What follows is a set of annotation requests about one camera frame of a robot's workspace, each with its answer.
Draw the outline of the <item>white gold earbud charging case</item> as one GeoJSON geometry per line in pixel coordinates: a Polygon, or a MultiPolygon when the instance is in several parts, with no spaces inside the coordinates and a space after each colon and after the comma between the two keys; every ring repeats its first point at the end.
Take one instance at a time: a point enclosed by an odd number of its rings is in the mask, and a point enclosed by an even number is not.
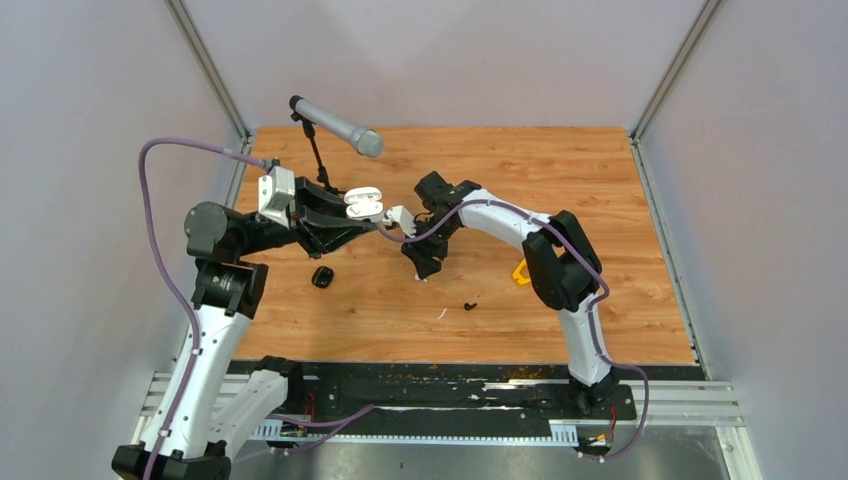
{"type": "Polygon", "coordinates": [[[382,220],[384,214],[383,194],[380,189],[372,186],[357,187],[348,190],[343,195],[346,205],[346,217],[352,220],[370,221],[376,223],[382,220]]]}

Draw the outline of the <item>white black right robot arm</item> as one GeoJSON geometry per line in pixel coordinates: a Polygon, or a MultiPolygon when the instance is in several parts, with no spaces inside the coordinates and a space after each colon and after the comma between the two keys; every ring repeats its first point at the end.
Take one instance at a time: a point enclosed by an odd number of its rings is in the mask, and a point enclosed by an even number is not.
{"type": "Polygon", "coordinates": [[[569,354],[569,374],[578,382],[571,403],[584,417],[596,417],[611,403],[617,383],[603,342],[598,313],[602,265],[576,216],[541,214],[499,199],[480,185],[448,183],[438,172],[423,177],[414,191],[430,216],[415,220],[401,246],[420,280],[436,274],[448,241],[461,228],[486,233],[519,250],[537,297],[559,318],[569,354]]]}

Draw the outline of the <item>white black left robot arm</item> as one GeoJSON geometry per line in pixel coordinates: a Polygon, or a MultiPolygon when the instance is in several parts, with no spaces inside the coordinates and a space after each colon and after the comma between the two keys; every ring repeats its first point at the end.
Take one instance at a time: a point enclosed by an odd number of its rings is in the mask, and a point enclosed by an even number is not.
{"type": "Polygon", "coordinates": [[[193,293],[181,298],[189,327],[149,425],[138,442],[115,451],[112,469],[122,479],[226,479],[275,409],[293,413],[305,403],[301,365],[274,356],[260,362],[233,399],[218,403],[268,277],[268,266],[249,256],[290,244],[313,258],[334,252],[382,221],[382,195],[373,187],[337,194],[284,171],[263,175],[257,196],[251,213],[203,202],[185,218],[187,252],[197,269],[193,293]]]}

